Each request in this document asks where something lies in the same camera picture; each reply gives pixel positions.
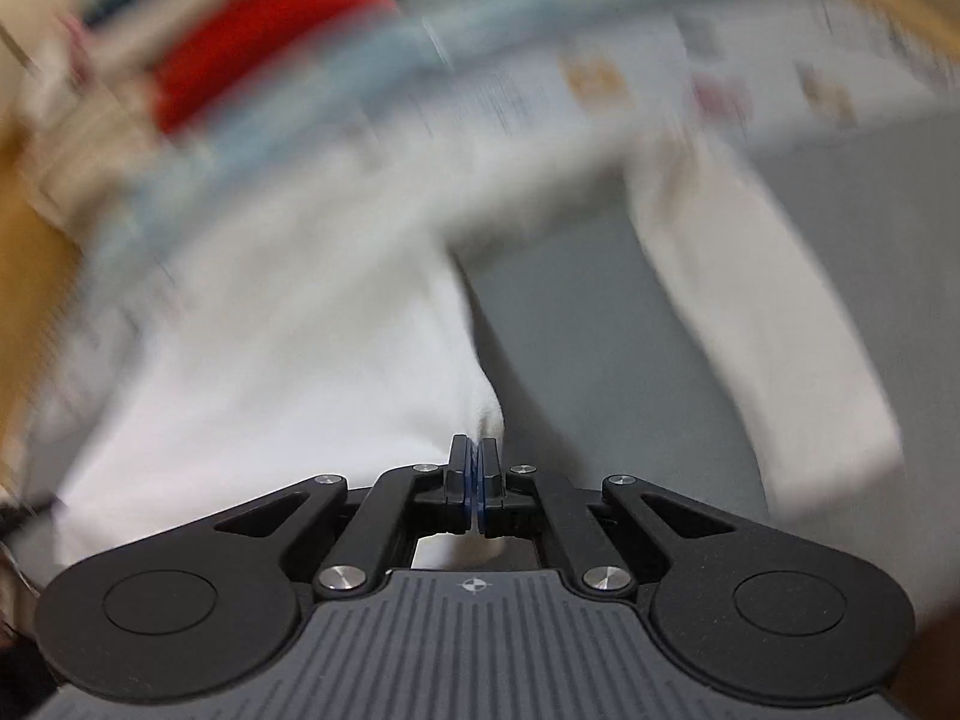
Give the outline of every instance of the silver screw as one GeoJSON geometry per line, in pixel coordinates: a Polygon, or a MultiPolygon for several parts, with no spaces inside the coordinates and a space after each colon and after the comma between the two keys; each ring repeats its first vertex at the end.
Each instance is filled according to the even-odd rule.
{"type": "Polygon", "coordinates": [[[320,571],[319,579],[328,590],[352,590],[361,586],[367,575],[355,565],[331,565],[320,571]]]}
{"type": "Polygon", "coordinates": [[[618,565],[598,565],[584,572],[584,584],[594,590],[622,590],[630,584],[630,574],[618,565]]]}

